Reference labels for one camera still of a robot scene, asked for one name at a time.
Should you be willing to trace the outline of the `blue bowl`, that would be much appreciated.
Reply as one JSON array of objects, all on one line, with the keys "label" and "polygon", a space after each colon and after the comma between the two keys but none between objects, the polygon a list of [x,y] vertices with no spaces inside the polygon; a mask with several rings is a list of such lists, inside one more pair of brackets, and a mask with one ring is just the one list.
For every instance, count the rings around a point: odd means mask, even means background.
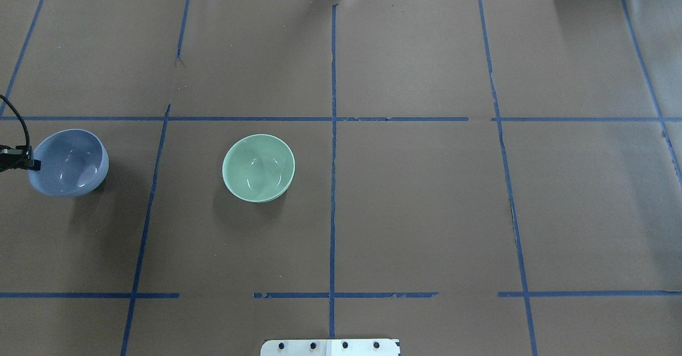
[{"label": "blue bowl", "polygon": [[34,150],[38,171],[29,171],[32,188],[52,197],[75,198],[98,188],[109,172],[109,153],[100,138],[70,128],[54,133]]}]

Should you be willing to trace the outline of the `green bowl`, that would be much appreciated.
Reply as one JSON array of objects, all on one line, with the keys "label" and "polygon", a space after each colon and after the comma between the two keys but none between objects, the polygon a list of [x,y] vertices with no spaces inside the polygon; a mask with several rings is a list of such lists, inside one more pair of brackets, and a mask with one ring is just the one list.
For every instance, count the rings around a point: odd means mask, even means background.
[{"label": "green bowl", "polygon": [[280,198],[292,184],[296,159],[279,137],[254,134],[227,150],[222,163],[225,187],[239,200],[268,203]]}]

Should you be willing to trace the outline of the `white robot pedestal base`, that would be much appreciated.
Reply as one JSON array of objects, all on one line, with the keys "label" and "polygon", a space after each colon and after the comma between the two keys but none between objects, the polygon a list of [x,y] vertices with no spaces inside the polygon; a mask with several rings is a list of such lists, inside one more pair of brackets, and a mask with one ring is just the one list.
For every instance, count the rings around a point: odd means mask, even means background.
[{"label": "white robot pedestal base", "polygon": [[398,339],[271,339],[263,343],[261,355],[400,355]]}]

